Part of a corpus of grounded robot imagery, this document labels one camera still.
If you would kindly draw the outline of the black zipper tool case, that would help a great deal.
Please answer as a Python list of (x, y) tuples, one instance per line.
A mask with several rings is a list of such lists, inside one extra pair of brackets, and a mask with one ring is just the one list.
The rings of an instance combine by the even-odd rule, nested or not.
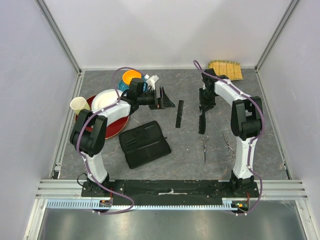
[(130, 169), (136, 169), (172, 153), (159, 123), (155, 120), (124, 131), (118, 138)]

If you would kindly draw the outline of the silver scissors with black blades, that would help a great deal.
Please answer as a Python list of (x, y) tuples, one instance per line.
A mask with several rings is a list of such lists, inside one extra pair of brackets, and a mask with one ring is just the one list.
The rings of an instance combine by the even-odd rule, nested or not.
[(209, 140), (209, 136), (200, 136), (198, 140), (202, 143), (202, 148), (203, 148), (203, 162), (206, 163), (206, 158), (207, 158), (207, 143)]

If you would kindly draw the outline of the black straight comb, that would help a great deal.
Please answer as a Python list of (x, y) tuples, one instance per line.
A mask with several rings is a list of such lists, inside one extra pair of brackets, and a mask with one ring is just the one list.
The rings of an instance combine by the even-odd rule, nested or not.
[(175, 127), (180, 128), (182, 123), (183, 109), (184, 109), (184, 100), (179, 100), (177, 114), (176, 114), (176, 122)]

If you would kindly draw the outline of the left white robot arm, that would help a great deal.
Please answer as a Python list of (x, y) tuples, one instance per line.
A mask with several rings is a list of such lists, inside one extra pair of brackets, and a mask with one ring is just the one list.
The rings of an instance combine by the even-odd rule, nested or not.
[[(115, 94), (114, 102), (91, 110), (80, 110), (70, 135), (70, 143), (85, 163), (87, 177), (94, 182), (92, 191), (99, 197), (106, 196), (110, 191), (109, 173), (102, 160), (107, 127), (129, 117), (140, 106), (148, 106), (151, 110), (175, 107), (163, 87), (156, 90), (141, 78), (133, 78), (125, 91), (110, 89), (109, 93)], [(121, 133), (119, 143), (130, 169), (172, 152), (155, 120)]]

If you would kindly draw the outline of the black handled comb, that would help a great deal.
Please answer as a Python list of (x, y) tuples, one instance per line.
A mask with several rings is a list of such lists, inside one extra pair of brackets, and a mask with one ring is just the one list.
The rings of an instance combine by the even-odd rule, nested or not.
[(198, 133), (204, 135), (206, 132), (206, 108), (200, 105), (199, 110), (201, 111), (201, 115), (199, 116)]

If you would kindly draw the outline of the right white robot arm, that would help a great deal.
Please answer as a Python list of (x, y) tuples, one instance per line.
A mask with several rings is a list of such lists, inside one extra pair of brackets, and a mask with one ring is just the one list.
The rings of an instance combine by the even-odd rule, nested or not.
[(206, 132), (206, 112), (216, 105), (216, 97), (222, 97), (231, 106), (230, 128), (236, 137), (234, 167), (230, 180), (222, 184), (217, 193), (227, 193), (232, 197), (258, 197), (259, 189), (252, 173), (253, 158), (258, 136), (263, 130), (264, 115), (259, 96), (242, 93), (225, 75), (216, 75), (206, 69), (201, 72), (203, 87), (199, 89), (199, 130)]

